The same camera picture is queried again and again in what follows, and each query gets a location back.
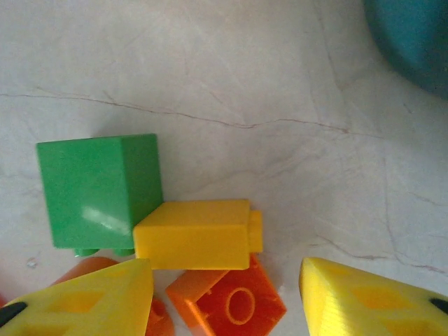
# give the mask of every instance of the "toy block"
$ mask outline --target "toy block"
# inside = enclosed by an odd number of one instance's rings
[[[163,202],[154,134],[37,144],[53,244],[133,254],[133,227]]]
[[[154,270],[245,270],[263,249],[248,200],[165,202],[134,228],[136,256]]]
[[[286,307],[255,255],[245,270],[189,270],[166,289],[192,334],[267,335]]]
[[[320,258],[302,261],[311,336],[447,336],[448,297]]]
[[[104,268],[117,265],[118,262],[104,257],[91,257],[80,261],[75,267],[61,276],[53,284],[60,284]],[[149,311],[145,336],[174,336],[174,324],[168,315],[163,301],[153,298]]]
[[[145,336],[174,336],[174,324],[163,301],[153,298]]]
[[[86,275],[95,271],[102,270],[104,268],[117,265],[118,261],[105,257],[90,257],[81,260],[75,267],[70,269],[66,274],[61,276],[58,280],[52,283],[52,285],[60,284],[68,280],[75,279],[82,275]]]
[[[152,297],[151,263],[134,259],[10,302],[0,336],[143,336]]]

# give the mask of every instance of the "yellow toy block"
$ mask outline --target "yellow toy block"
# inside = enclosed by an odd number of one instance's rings
[[[448,335],[448,297],[320,258],[299,280],[311,336]]]
[[[262,217],[245,199],[165,202],[134,227],[134,244],[154,270],[245,270],[263,250]]]
[[[10,302],[27,307],[0,336],[143,336],[152,297],[150,261],[127,261]]]

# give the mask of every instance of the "black tip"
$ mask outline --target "black tip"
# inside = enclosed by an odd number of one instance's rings
[[[432,299],[429,300],[429,302],[431,302],[438,309],[440,309],[442,312],[448,315],[448,301],[433,297]]]
[[[28,304],[25,302],[16,302],[0,308],[0,328],[14,319],[26,307],[28,307]]]

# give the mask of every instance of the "green toy block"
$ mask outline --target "green toy block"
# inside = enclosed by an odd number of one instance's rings
[[[163,202],[154,134],[37,144],[53,244],[133,253],[132,229]]]

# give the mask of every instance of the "floor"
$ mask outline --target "floor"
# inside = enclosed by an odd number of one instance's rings
[[[8,299],[76,263],[52,247],[35,143],[143,132],[166,200],[263,211],[288,307],[271,335],[307,334],[305,256],[448,294],[448,102],[385,63],[361,0],[3,0],[0,32]]]

